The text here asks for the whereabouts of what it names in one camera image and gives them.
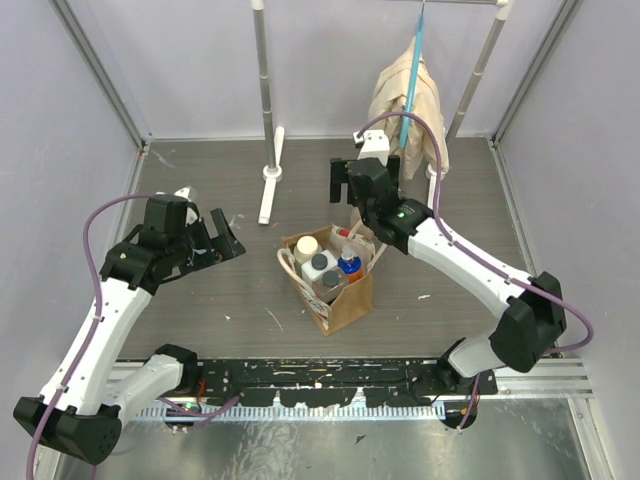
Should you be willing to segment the clear bottle black cap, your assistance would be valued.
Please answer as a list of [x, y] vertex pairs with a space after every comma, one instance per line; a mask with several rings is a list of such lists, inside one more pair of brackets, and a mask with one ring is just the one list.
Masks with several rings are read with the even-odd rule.
[[336, 267], [327, 270], [316, 279], [312, 284], [312, 289], [320, 301], [330, 304], [348, 285], [347, 275], [339, 267]]

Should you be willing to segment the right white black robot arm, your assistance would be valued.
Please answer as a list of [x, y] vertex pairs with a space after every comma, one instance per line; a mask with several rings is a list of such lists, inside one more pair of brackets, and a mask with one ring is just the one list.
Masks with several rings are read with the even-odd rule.
[[440, 385], [459, 394], [488, 370], [529, 372], [566, 330], [559, 281], [507, 266], [457, 235], [424, 203], [401, 197], [398, 169], [397, 157], [386, 164], [333, 159], [329, 200], [356, 207], [380, 242], [444, 273], [496, 318], [493, 331], [457, 341], [438, 359]]

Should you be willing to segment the white bottle black cap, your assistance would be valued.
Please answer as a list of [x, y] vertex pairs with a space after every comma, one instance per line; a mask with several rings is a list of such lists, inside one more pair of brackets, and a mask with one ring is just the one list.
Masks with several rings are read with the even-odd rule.
[[302, 279], [311, 285], [315, 280], [321, 278], [326, 271], [332, 270], [336, 266], [337, 260], [329, 250], [316, 253], [301, 265]]

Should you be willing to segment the blue orange spray bottle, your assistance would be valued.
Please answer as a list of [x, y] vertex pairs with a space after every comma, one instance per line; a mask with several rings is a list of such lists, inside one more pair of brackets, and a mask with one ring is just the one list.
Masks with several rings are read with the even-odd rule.
[[357, 282], [363, 277], [361, 258], [356, 251], [348, 245], [342, 248], [340, 257], [338, 258], [338, 266], [345, 273], [350, 284]]

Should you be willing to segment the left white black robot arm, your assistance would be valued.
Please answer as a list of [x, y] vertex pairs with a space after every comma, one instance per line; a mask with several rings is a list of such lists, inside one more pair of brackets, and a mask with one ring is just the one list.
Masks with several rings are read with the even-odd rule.
[[210, 236], [189, 191], [145, 196], [140, 224], [92, 267], [94, 301], [64, 360], [35, 397], [21, 397], [14, 419], [43, 446], [97, 466], [114, 450], [123, 427], [167, 392], [194, 393], [195, 352], [166, 344], [115, 387], [111, 369], [139, 316], [160, 286], [245, 253], [220, 208]]

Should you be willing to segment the beige pump bottle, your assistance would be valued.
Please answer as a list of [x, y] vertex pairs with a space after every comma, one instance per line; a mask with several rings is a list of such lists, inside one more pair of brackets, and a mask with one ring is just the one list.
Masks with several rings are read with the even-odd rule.
[[364, 237], [370, 238], [371, 230], [363, 223], [359, 210], [356, 207], [352, 208], [349, 222], [349, 229], [356, 228], [356, 233]]

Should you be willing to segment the green bottle cream cap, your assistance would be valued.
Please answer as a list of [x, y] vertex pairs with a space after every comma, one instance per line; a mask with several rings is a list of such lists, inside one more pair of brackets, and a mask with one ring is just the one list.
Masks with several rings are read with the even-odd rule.
[[297, 265], [302, 266], [321, 251], [321, 245], [315, 237], [304, 235], [297, 240], [294, 246], [293, 254], [295, 262]]

